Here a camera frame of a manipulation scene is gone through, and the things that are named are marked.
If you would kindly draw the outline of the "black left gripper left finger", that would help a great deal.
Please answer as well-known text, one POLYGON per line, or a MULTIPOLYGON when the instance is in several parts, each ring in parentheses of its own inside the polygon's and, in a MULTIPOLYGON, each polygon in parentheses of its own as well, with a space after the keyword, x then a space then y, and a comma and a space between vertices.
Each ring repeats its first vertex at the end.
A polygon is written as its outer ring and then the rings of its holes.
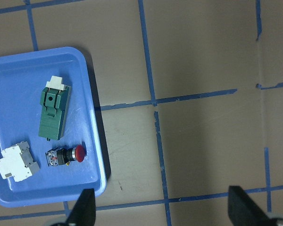
POLYGON ((94 189, 84 189, 71 213, 69 214, 67 226, 93 226, 96 220, 96 204, 94 189))

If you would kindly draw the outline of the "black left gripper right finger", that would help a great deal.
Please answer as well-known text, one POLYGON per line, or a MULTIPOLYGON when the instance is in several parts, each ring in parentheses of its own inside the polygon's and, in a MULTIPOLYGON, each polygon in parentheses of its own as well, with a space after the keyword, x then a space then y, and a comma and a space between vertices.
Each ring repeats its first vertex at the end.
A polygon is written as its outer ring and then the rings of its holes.
POLYGON ((270 225, 270 218, 240 186, 228 188, 228 217, 234 226, 270 225))

